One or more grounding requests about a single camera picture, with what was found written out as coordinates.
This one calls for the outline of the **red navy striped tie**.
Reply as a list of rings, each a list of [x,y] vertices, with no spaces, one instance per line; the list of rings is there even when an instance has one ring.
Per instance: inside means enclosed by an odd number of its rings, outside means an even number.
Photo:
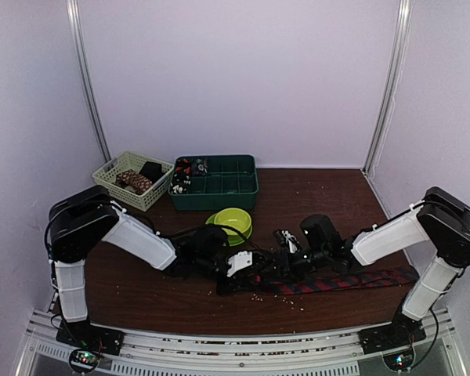
[[[340,290],[355,290],[401,286],[419,279],[412,266],[363,271],[337,277],[313,278],[300,282],[265,282],[258,284],[258,292],[268,295],[303,295]]]

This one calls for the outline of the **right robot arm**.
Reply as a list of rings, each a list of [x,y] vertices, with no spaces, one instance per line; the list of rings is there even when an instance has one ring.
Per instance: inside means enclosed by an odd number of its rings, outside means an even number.
[[[289,239],[285,274],[297,280],[323,268],[353,275],[422,244],[434,252],[418,281],[400,304],[399,317],[386,328],[391,345],[403,345],[452,283],[470,266],[470,206],[434,186],[423,198],[382,224],[343,238],[326,215],[310,215],[300,229],[305,247]]]

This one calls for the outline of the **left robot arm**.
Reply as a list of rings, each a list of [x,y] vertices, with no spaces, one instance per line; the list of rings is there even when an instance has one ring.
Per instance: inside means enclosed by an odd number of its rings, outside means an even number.
[[[154,291],[151,275],[187,279],[202,276],[216,283],[218,294],[230,293],[236,283],[254,284],[259,248],[234,251],[233,226],[200,223],[164,233],[145,215],[131,213],[92,186],[55,203],[49,210],[44,242],[53,271],[54,288],[67,336],[81,348],[97,339],[90,303],[106,294],[117,295],[110,281],[120,273],[140,292]]]

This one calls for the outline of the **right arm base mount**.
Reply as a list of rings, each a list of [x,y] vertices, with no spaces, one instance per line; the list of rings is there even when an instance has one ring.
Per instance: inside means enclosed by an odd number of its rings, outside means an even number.
[[[390,323],[363,329],[358,332],[358,336],[364,354],[407,347],[427,338],[421,320],[416,321],[403,314],[402,302]]]

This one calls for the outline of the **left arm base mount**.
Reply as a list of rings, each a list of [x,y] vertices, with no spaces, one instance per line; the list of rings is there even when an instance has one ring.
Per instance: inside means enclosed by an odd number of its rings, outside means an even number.
[[[62,321],[56,333],[58,342],[98,353],[118,356],[125,334],[122,331],[92,325],[89,320]]]

